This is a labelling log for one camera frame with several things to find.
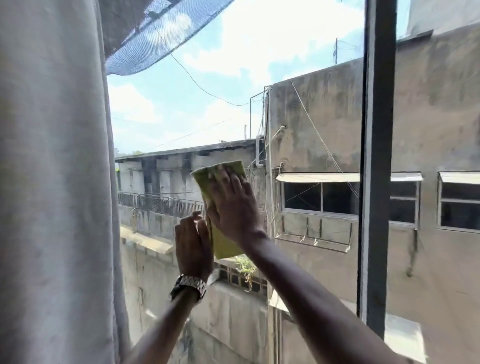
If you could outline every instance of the blue sky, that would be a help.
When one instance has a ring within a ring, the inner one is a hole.
[[[405,36],[408,12],[409,0],[399,0],[398,38]],[[170,19],[181,38],[189,18]],[[205,90],[244,104],[266,85],[332,66],[337,37],[338,63],[360,57],[363,22],[362,0],[297,0],[295,8],[291,1],[235,0],[173,54]],[[107,80],[114,144],[121,153],[243,139],[244,125],[249,135],[249,105],[232,106],[206,94],[171,56]],[[254,100],[255,137],[261,96]]]

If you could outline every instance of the wristwatch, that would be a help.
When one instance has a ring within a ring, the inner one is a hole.
[[[175,282],[172,292],[170,292],[170,301],[173,301],[177,294],[179,294],[185,287],[192,287],[198,291],[197,303],[202,300],[202,298],[205,296],[205,292],[207,292],[207,284],[202,279],[180,274]]]

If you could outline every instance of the window awning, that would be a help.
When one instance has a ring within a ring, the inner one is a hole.
[[[445,183],[480,184],[480,172],[440,172]]]
[[[292,183],[360,182],[360,173],[281,173],[276,179]],[[417,182],[423,181],[423,177],[420,172],[393,172],[390,180]]]
[[[356,314],[357,306],[354,303],[344,300],[341,300],[341,302]],[[273,290],[272,298],[268,300],[268,304],[290,314],[276,290]],[[399,355],[419,363],[427,363],[423,334],[418,322],[387,313],[385,315],[385,344]]]

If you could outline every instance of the green sponge cloth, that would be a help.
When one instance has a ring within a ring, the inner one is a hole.
[[[239,176],[247,178],[245,174],[245,168],[241,160],[235,160],[233,162],[225,162],[215,164],[214,166],[201,168],[192,172],[193,178],[195,178],[202,196],[205,201],[205,209],[212,203],[212,197],[210,195],[210,189],[208,187],[208,174],[212,173],[216,175],[218,173],[217,167],[223,164],[226,167],[231,168]],[[208,227],[208,233],[213,244],[213,252],[217,259],[231,258],[243,254],[243,251],[229,238],[217,229],[217,227],[210,221],[208,216],[205,216],[205,221]]]

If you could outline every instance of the fence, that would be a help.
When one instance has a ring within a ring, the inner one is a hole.
[[[200,210],[202,215],[204,215],[204,205],[201,202],[153,194],[119,192],[119,204],[178,218],[184,218],[196,210]]]

